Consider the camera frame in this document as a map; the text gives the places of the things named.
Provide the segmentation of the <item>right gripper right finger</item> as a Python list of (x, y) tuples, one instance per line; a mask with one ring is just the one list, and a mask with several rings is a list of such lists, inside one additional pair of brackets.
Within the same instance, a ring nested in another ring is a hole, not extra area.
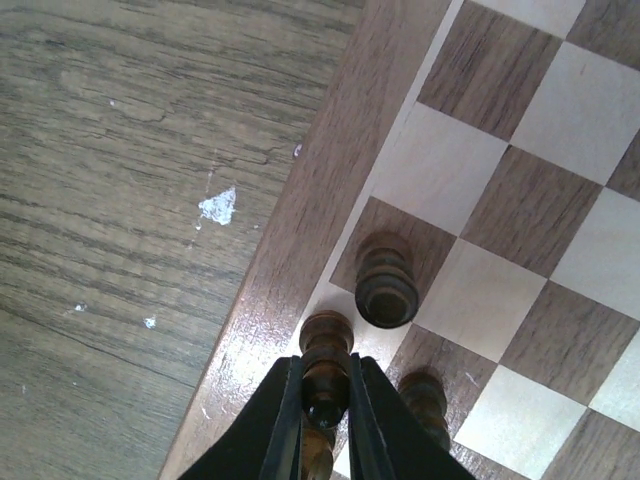
[(349, 459), (353, 479), (471, 479), (429, 437), (376, 361), (350, 356)]

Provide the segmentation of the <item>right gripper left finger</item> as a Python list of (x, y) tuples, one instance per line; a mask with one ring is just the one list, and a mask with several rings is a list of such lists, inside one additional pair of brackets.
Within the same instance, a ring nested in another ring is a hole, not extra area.
[(181, 478), (300, 478), (302, 375), (300, 357), (276, 360), (227, 431)]

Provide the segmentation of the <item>dark chess piece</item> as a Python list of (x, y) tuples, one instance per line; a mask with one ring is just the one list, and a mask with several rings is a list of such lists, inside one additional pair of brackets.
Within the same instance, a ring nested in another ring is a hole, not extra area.
[(347, 361), (353, 344), (351, 323), (339, 312), (318, 311), (302, 324), (303, 479), (331, 477), (336, 430), (349, 406)]
[(429, 370), (410, 372), (399, 381), (398, 393), (430, 438), (449, 451), (447, 400), (440, 378)]

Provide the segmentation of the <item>dark chess piece on board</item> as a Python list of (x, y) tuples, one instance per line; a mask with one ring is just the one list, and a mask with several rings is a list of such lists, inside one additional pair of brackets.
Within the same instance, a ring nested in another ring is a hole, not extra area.
[(430, 438), (449, 451), (447, 400), (440, 378), (429, 370), (410, 372), (399, 381), (398, 393)]

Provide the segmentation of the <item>dark chess pawn on board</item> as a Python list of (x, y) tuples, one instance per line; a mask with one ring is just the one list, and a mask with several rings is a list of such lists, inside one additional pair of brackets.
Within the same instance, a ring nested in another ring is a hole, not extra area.
[(381, 329), (409, 323), (418, 311), (419, 292), (407, 241), (395, 232), (374, 232), (360, 244), (356, 263), (354, 295), (362, 318)]

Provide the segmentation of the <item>wooden chess board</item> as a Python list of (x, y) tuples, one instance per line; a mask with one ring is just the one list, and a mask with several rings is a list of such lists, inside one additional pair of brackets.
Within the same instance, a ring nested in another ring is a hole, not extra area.
[[(381, 329), (356, 256), (402, 236)], [(430, 367), (479, 479), (639, 475), (639, 5), (369, 1), (161, 470), (228, 428), (334, 310), (392, 380)]]

